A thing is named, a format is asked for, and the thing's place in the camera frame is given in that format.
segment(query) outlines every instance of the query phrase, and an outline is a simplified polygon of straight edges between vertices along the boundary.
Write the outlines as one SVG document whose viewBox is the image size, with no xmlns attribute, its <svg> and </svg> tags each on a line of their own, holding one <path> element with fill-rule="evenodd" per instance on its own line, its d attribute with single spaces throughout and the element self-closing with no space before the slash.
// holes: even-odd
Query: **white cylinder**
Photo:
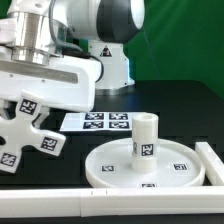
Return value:
<svg viewBox="0 0 224 224">
<path fill-rule="evenodd" d="M 132 120 L 132 168 L 141 173 L 156 169 L 156 148 L 158 141 L 158 121 L 155 114 L 142 113 Z"/>
</svg>

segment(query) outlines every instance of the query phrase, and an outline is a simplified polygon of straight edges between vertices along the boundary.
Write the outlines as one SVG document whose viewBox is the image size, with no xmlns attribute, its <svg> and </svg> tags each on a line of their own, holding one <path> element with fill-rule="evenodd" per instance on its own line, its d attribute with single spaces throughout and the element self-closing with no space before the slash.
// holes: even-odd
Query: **white robotic arm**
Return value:
<svg viewBox="0 0 224 224">
<path fill-rule="evenodd" d="M 62 48 L 55 45 L 49 32 L 48 12 L 51 2 L 12 1 L 8 17 L 16 18 L 19 24 L 16 41 L 13 43 L 13 60 L 23 61 L 31 57 L 30 61 L 47 65 L 50 56 L 62 55 Z M 89 52 L 104 64 L 104 77 L 96 84 L 99 90 L 97 93 L 117 94 L 120 89 L 132 85 L 134 82 L 129 78 L 129 60 L 123 53 L 123 44 L 132 39 L 143 25 L 144 0 L 54 2 L 56 38 L 64 42 L 69 31 L 73 38 L 89 40 Z"/>
<path fill-rule="evenodd" d="M 99 58 L 106 73 L 97 83 L 100 89 L 128 84 L 121 44 L 138 32 L 143 18 L 143 0 L 12 1 L 8 18 L 0 20 L 0 136 L 6 141 L 0 146 L 0 170 L 16 171 L 24 145 L 60 154 L 65 137 L 38 126 L 51 107 L 92 110 L 95 82 L 102 72 Z M 63 54 L 68 31 L 74 38 L 91 40 L 90 53 L 97 60 Z M 109 57 L 105 48 L 110 49 Z M 74 45 L 72 49 L 74 56 L 82 51 Z M 16 118 L 9 121 L 4 113 L 8 101 L 17 102 Z"/>
</svg>

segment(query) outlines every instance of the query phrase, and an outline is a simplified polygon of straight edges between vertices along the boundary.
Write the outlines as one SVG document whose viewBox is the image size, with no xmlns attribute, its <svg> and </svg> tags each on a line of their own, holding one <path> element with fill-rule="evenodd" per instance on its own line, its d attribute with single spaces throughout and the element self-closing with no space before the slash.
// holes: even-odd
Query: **white bracket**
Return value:
<svg viewBox="0 0 224 224">
<path fill-rule="evenodd" d="M 16 106 L 16 117 L 12 120 L 0 117 L 0 136 L 6 144 L 0 146 L 0 170 L 15 173 L 19 165 L 22 147 L 31 145 L 37 150 L 58 156 L 65 142 L 65 136 L 51 131 L 39 130 L 38 127 L 48 116 L 49 108 L 43 108 L 41 96 L 22 92 Z"/>
</svg>

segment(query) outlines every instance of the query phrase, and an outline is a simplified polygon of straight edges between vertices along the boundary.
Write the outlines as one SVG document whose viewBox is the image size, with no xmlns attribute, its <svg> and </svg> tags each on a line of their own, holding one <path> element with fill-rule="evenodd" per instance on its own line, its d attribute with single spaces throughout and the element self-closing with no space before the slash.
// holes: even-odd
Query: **white border strip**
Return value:
<svg viewBox="0 0 224 224">
<path fill-rule="evenodd" d="M 1 218 L 224 213 L 224 187 L 0 191 Z"/>
</svg>

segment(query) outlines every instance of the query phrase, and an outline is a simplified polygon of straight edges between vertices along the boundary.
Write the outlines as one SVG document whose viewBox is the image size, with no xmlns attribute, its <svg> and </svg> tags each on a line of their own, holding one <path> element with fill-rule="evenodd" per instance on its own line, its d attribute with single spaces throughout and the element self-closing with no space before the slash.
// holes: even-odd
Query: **warning sticker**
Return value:
<svg viewBox="0 0 224 224">
<path fill-rule="evenodd" d="M 100 57 L 112 57 L 112 54 L 107 46 L 103 49 Z"/>
</svg>

